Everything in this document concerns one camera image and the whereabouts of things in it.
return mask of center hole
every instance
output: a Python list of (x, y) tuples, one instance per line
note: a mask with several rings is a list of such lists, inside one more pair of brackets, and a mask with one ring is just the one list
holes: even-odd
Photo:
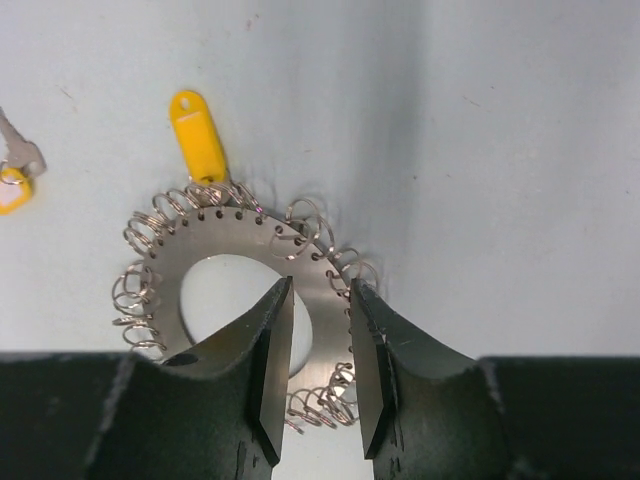
[[(240, 255), (216, 255), (192, 266), (182, 280), (180, 307), (191, 337), (200, 342), (250, 310), (282, 276)], [(307, 307), (294, 291), (289, 377), (306, 363), (313, 331)]]

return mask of metal washer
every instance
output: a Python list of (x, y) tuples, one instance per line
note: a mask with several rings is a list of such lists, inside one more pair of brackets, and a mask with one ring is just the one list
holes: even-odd
[[(165, 235), (161, 245), (156, 241), (155, 258), (149, 254), (144, 258), (144, 266), (156, 276), (154, 298), (145, 307), (145, 313), (153, 313), (149, 324), (158, 332), (155, 339), (166, 345), (166, 358), (194, 345), (180, 311), (184, 276), (200, 260), (226, 253), (257, 260), (283, 277), (292, 276), (295, 291), (309, 311), (313, 329), (311, 352), (304, 367), (289, 379), (289, 393), (324, 386), (337, 362), (353, 363), (349, 352), (348, 303), (331, 287), (327, 272), (339, 278), (334, 280), (337, 289), (346, 285), (333, 264), (322, 258), (323, 252), (318, 247), (310, 244), (294, 260), (278, 258), (270, 248), (276, 229), (281, 235), (300, 235), (287, 224), (264, 213), (235, 207), (208, 207), (204, 209), (204, 217), (199, 212), (195, 210), (185, 217), (187, 225), (178, 222), (175, 233)], [(293, 241), (276, 242), (277, 247), (288, 247), (283, 254), (301, 249)]]

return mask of yellow plastic tag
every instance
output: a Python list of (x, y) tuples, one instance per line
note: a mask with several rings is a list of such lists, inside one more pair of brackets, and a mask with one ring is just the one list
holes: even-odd
[(0, 173), (0, 215), (8, 215), (29, 201), (33, 191), (29, 180), (17, 168), (6, 168)]
[(169, 118), (192, 181), (201, 185), (224, 182), (227, 163), (204, 99), (195, 92), (178, 93), (171, 101)]

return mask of silver key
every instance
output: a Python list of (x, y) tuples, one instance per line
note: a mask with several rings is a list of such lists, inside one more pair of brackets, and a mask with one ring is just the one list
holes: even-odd
[(11, 125), (2, 108), (0, 108), (0, 132), (9, 150), (5, 157), (6, 167), (18, 168), (29, 178), (38, 177), (47, 170), (47, 164), (38, 146), (20, 135), (20, 132)]

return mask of plastic tag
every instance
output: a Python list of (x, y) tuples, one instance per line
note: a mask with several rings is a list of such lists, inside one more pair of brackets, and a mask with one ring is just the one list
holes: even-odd
[(204, 99), (183, 91), (171, 101), (169, 118), (193, 182), (208, 185), (227, 179), (227, 163)]
[(1, 175), (4, 182), (0, 181), (0, 215), (8, 215), (27, 203), (33, 192), (29, 181), (17, 168), (7, 168)]

